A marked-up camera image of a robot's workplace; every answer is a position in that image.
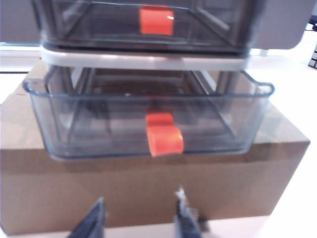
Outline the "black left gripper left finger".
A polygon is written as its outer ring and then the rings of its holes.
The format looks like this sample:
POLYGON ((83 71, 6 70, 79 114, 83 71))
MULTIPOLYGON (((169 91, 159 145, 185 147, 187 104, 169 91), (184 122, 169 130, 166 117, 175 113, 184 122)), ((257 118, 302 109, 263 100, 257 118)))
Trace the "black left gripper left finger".
POLYGON ((105 199, 100 197, 81 222, 71 231, 71 238, 104 238, 106 224, 105 199))

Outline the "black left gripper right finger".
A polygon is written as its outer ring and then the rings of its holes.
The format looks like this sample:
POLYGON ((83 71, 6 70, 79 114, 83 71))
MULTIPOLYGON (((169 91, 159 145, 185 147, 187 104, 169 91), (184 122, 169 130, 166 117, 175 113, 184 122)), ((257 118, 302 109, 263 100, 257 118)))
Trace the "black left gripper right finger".
POLYGON ((198 222, 198 212, 191 208, 189 201, 181 186, 176 192, 176 215, 174 227, 176 238, 202 238, 203 233, 198 222))

